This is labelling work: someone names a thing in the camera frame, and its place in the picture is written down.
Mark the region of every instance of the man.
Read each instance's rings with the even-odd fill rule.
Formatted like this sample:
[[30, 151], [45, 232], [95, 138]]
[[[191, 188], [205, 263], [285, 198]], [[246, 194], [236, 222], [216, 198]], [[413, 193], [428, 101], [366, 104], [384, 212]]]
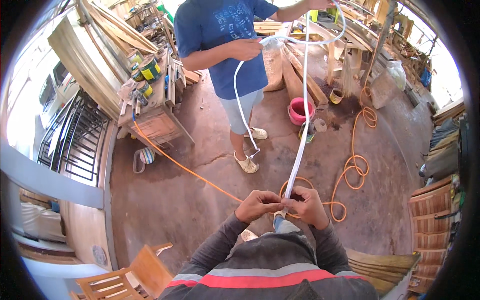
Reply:
[[[263, 46], [253, 28], [253, 16], [290, 22], [311, 9], [325, 9], [329, 0], [302, 0], [278, 8], [265, 0], [186, 0], [175, 15], [175, 36], [179, 56], [189, 71], [209, 69], [210, 77], [230, 123], [233, 157], [247, 173], [258, 170], [243, 151], [244, 137], [249, 137], [240, 115], [233, 74], [241, 60], [245, 61], [237, 75], [237, 91], [245, 118], [252, 119], [252, 107], [259, 104], [263, 88], [268, 84], [262, 57]], [[250, 127], [255, 139], [268, 137], [265, 130]]]
[[[193, 253], [159, 299], [378, 299], [375, 288], [349, 267], [318, 192], [300, 186], [293, 192], [305, 199], [292, 200], [291, 207], [309, 224], [315, 251], [303, 231], [285, 220], [280, 211], [285, 200], [253, 191]], [[231, 251], [238, 235], [268, 212], [276, 212], [275, 233]]]

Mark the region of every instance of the plastic bag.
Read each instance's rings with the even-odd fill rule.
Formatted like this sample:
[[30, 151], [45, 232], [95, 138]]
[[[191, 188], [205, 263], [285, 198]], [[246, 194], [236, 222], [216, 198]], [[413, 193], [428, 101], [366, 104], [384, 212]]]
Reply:
[[405, 91], [405, 86], [407, 85], [407, 75], [405, 74], [405, 70], [403, 70], [402, 61], [389, 61], [387, 63], [387, 71], [392, 76], [398, 88], [402, 91]]
[[262, 54], [268, 79], [268, 85], [264, 88], [264, 92], [276, 91], [282, 88], [282, 44], [277, 39], [271, 39], [264, 45]]

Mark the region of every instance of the crocs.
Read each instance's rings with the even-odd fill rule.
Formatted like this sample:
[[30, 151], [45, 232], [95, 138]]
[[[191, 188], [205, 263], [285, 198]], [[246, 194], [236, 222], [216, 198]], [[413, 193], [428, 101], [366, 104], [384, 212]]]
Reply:
[[239, 161], [235, 151], [233, 152], [233, 157], [245, 172], [252, 174], [258, 170], [258, 165], [252, 162], [252, 159], [250, 157], [248, 157], [244, 161]]
[[258, 236], [256, 234], [254, 234], [253, 232], [251, 232], [250, 230], [248, 229], [245, 229], [244, 231], [242, 231], [242, 233], [240, 234], [241, 236], [241, 239], [243, 241], [250, 241], [250, 240], [254, 240], [256, 239]]
[[254, 128], [254, 127], [250, 127], [250, 128], [253, 130], [252, 137], [254, 139], [264, 140], [268, 137], [268, 134], [265, 130], [260, 128]]

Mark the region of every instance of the white cable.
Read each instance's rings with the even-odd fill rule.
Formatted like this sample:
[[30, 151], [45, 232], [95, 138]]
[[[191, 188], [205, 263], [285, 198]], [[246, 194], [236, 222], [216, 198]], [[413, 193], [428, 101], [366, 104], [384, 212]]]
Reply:
[[[308, 112], [308, 98], [307, 98], [308, 45], [321, 45], [321, 44], [328, 44], [328, 43], [335, 42], [336, 40], [340, 39], [343, 36], [343, 33], [345, 32], [345, 28], [347, 27], [347, 24], [345, 22], [345, 17], [343, 16], [343, 12], [342, 12], [340, 6], [338, 5], [338, 3], [335, 0], [332, 0], [332, 2], [333, 2], [333, 4], [335, 4], [336, 8], [340, 12], [340, 17], [341, 17], [342, 23], [343, 23], [342, 32], [338, 36], [336, 36], [334, 39], [331, 39], [329, 41], [319, 41], [319, 42], [309, 42], [308, 41], [309, 33], [310, 33], [309, 32], [309, 23], [311, 22], [310, 21], [310, 11], [308, 11], [307, 16], [306, 16], [305, 41], [299, 41], [297, 39], [294, 39], [294, 38], [288, 37], [288, 36], [277, 36], [277, 35], [268, 36], [268, 37], [266, 37], [266, 38], [264, 38], [263, 40], [260, 41], [260, 44], [265, 44], [266, 42], [268, 42], [269, 40], [274, 39], [274, 38], [284, 38], [284, 39], [287, 39], [287, 40], [289, 40], [293, 43], [298, 43], [298, 44], [304, 44], [305, 45], [305, 56], [304, 56], [304, 59], [303, 59], [303, 107], [305, 109], [305, 128], [303, 129], [303, 133], [302, 133], [301, 140], [300, 140], [300, 146], [299, 146], [299, 149], [298, 149], [298, 152], [297, 152], [297, 157], [295, 158], [295, 163], [293, 164], [292, 172], [290, 173], [290, 177], [288, 179], [287, 189], [285, 190], [285, 198], [290, 198], [290, 195], [292, 193], [293, 182], [295, 181], [295, 177], [297, 176], [297, 172], [300, 168], [300, 162], [301, 162], [301, 158], [303, 156], [303, 150], [305, 149], [305, 143], [307, 141], [307, 133], [308, 133], [308, 127], [309, 127], [308, 125], [310, 123], [310, 113]], [[243, 120], [243, 124], [247, 128], [248, 135], [250, 137], [250, 140], [252, 141], [253, 146], [255, 147], [255, 150], [257, 150], [253, 155], [249, 156], [249, 158], [251, 159], [258, 152], [260, 152], [260, 149], [257, 147], [257, 144], [253, 140], [252, 132], [250, 131], [250, 127], [248, 126], [248, 123], [245, 119], [245, 116], [243, 115], [243, 110], [241, 108], [239, 93], [237, 91], [237, 73], [239, 72], [240, 67], [243, 65], [243, 63], [244, 63], [244, 61], [240, 61], [237, 69], [235, 70], [235, 74], [233, 75], [233, 88], [235, 90], [235, 96], [237, 97], [237, 104], [238, 104], [239, 109], [240, 109], [240, 115], [241, 115], [241, 118]]]

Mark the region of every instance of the pink bucket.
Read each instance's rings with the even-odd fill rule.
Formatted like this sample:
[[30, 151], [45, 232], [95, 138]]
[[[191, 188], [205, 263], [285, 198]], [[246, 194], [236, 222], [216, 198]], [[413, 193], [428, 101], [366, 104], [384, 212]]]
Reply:
[[[310, 102], [308, 103], [308, 112], [310, 113], [310, 119], [312, 119], [315, 110], [313, 109], [313, 104]], [[290, 121], [297, 126], [301, 126], [306, 121], [303, 98], [298, 97], [292, 99], [288, 106], [288, 116], [290, 117]]]

